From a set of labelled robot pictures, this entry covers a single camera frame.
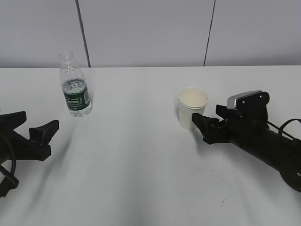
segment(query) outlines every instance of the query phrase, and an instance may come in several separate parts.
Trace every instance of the paper cup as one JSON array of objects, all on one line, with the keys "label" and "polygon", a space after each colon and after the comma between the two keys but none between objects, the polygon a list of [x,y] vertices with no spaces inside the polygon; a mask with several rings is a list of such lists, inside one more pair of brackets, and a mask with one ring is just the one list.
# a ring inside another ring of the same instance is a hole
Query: paper cup
[{"label": "paper cup", "polygon": [[182,89],[178,95],[178,119],[184,129],[195,129],[197,126],[192,122],[192,114],[203,114],[209,102],[207,93],[195,87]]}]

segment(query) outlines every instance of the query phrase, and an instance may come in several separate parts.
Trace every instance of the table surface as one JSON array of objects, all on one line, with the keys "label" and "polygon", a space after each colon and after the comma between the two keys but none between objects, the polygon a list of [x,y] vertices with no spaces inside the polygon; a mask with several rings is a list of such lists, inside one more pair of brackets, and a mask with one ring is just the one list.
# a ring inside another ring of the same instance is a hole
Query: table surface
[{"label": "table surface", "polygon": [[[0,113],[28,128],[58,119],[44,162],[18,161],[20,185],[0,199],[3,226],[299,226],[301,195],[232,144],[180,127],[177,93],[200,87],[216,104],[270,94],[269,120],[300,118],[300,66],[84,68],[93,110],[73,118],[59,69],[0,69]],[[301,127],[286,129],[300,137]]]}]

